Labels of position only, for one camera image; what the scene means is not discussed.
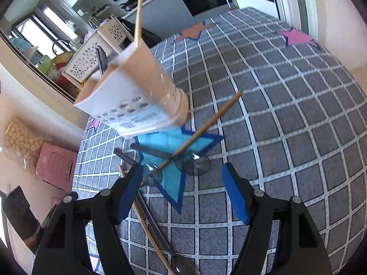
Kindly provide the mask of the pink plastic box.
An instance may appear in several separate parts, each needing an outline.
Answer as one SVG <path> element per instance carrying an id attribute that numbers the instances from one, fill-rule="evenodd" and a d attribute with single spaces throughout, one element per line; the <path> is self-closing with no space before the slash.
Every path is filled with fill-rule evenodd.
<path id="1" fill-rule="evenodd" d="M 70 193 L 77 156 L 74 151 L 44 143 L 35 168 L 36 176 L 44 182 Z"/>

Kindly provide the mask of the long wooden chopstick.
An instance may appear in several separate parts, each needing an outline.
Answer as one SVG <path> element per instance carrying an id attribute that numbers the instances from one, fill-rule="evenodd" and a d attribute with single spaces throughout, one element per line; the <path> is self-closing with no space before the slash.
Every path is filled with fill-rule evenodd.
<path id="1" fill-rule="evenodd" d="M 162 261 L 162 263 L 164 264 L 164 266 L 167 269 L 168 273 L 169 274 L 175 274 L 175 272 L 172 269 L 171 265 L 169 264 L 168 260 L 166 259 L 166 257 L 164 256 L 163 252 L 159 248 L 159 245 L 156 243 L 154 237 L 152 236 L 152 234 L 149 231 L 149 227 L 146 224 L 146 220 L 144 218 L 144 215 L 143 215 L 141 209 L 138 207 L 137 197 L 135 198 L 135 200 L 133 202 L 133 209 L 134 209 L 135 214 L 137 215 L 137 217 L 138 217 L 138 219 L 140 221 L 140 224 L 141 224 L 142 228 L 145 231 L 145 234 L 147 235 L 150 243 L 152 244 L 155 252 L 157 253 L 157 255 L 160 258 L 160 260 Z"/>

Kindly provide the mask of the beige plastic utensil holder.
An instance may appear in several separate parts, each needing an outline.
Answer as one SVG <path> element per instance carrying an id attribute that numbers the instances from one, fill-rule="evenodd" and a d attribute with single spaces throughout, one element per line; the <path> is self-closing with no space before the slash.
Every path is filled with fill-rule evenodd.
<path id="1" fill-rule="evenodd" d="M 186 93 L 143 40 L 93 73 L 74 105 L 124 138 L 177 129 L 189 113 Z"/>

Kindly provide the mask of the wooden chopstick on table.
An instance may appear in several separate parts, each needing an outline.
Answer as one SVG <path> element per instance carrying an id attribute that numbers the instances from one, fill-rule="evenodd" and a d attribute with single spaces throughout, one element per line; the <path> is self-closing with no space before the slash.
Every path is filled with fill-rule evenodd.
<path id="1" fill-rule="evenodd" d="M 218 112 L 213 115 L 199 130 L 197 130 L 175 153 L 161 151 L 152 147 L 132 144 L 134 150 L 165 159 L 160 169 L 166 167 L 173 161 L 178 170 L 187 175 L 200 175 L 206 173 L 210 168 L 210 160 L 203 152 L 194 153 L 187 148 L 198 140 L 217 120 L 239 99 L 241 92 L 237 92 Z"/>

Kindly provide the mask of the dark grey metal spoon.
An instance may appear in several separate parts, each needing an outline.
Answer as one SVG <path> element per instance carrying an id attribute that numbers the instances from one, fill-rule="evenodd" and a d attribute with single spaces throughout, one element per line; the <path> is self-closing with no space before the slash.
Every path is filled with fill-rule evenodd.
<path id="1" fill-rule="evenodd" d="M 106 56 L 105 51 L 100 45 L 96 46 L 96 56 L 98 60 L 98 65 L 100 69 L 101 76 L 105 73 L 108 67 L 108 58 Z"/>

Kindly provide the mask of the beige plastic basket shelf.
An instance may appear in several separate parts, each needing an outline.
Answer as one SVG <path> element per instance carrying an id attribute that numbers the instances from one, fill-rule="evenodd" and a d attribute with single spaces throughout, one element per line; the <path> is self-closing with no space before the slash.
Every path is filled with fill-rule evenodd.
<path id="1" fill-rule="evenodd" d="M 82 89 L 82 82 L 98 67 L 97 48 L 101 47 L 107 56 L 110 56 L 113 52 L 120 54 L 122 52 L 121 46 L 126 39 L 129 39 L 130 42 L 134 41 L 133 36 L 117 17 L 106 21 L 92 33 L 77 53 L 74 54 L 62 75 L 77 88 Z"/>

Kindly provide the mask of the grey checkered star tablecloth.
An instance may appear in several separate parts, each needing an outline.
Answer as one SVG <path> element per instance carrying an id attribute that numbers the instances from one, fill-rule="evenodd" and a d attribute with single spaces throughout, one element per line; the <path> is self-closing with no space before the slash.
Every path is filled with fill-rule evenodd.
<path id="1" fill-rule="evenodd" d="M 221 178 L 231 163 L 273 198 L 300 197 L 340 272 L 366 235 L 366 95 L 326 48 L 257 9 L 205 24 L 197 40 L 172 36 L 152 48 L 189 97 L 184 130 L 242 95 L 211 129 L 221 142 L 200 140 L 211 168 L 185 176 L 181 212 L 142 188 L 151 214 L 195 273 L 230 274 L 247 232 Z"/>

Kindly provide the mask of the black wok on stove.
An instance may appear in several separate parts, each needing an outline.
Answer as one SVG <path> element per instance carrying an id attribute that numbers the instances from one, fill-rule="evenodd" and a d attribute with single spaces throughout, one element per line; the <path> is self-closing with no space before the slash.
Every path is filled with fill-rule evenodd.
<path id="1" fill-rule="evenodd" d="M 126 2 L 120 4 L 120 8 L 126 12 L 129 12 L 137 8 L 138 0 L 127 0 Z"/>

